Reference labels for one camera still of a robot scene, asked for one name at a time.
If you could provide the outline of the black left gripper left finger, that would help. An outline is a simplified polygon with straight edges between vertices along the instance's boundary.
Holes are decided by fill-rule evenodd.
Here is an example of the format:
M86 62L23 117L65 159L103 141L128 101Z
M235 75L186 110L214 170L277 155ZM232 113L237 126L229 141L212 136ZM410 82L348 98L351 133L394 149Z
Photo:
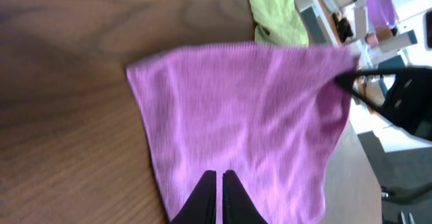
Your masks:
M215 224L216 172L205 171L170 224Z

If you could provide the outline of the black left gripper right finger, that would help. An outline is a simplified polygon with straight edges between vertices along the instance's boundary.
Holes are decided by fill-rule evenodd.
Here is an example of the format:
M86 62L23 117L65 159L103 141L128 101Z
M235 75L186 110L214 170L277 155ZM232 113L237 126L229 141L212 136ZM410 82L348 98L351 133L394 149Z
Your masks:
M233 170L223 174L223 224L267 224Z

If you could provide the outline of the purple microfiber cloth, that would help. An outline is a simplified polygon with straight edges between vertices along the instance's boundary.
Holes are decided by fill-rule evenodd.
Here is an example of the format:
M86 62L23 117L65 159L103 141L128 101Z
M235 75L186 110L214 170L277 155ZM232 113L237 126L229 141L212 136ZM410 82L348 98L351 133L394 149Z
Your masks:
M205 171L233 170L268 223L320 222L326 165L350 108L334 79L357 63L343 47L230 43L131 65L168 217Z

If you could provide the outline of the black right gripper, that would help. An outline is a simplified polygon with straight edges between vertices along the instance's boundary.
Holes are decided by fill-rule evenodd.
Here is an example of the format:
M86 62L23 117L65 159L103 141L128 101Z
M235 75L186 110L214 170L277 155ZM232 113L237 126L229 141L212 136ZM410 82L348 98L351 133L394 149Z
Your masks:
M357 79L369 79L394 75L395 80L387 91L382 105L354 90ZM398 69L368 69L345 72L335 77L344 90L363 101L367 106L402 128L412 136L431 140L431 69L428 67L405 67Z

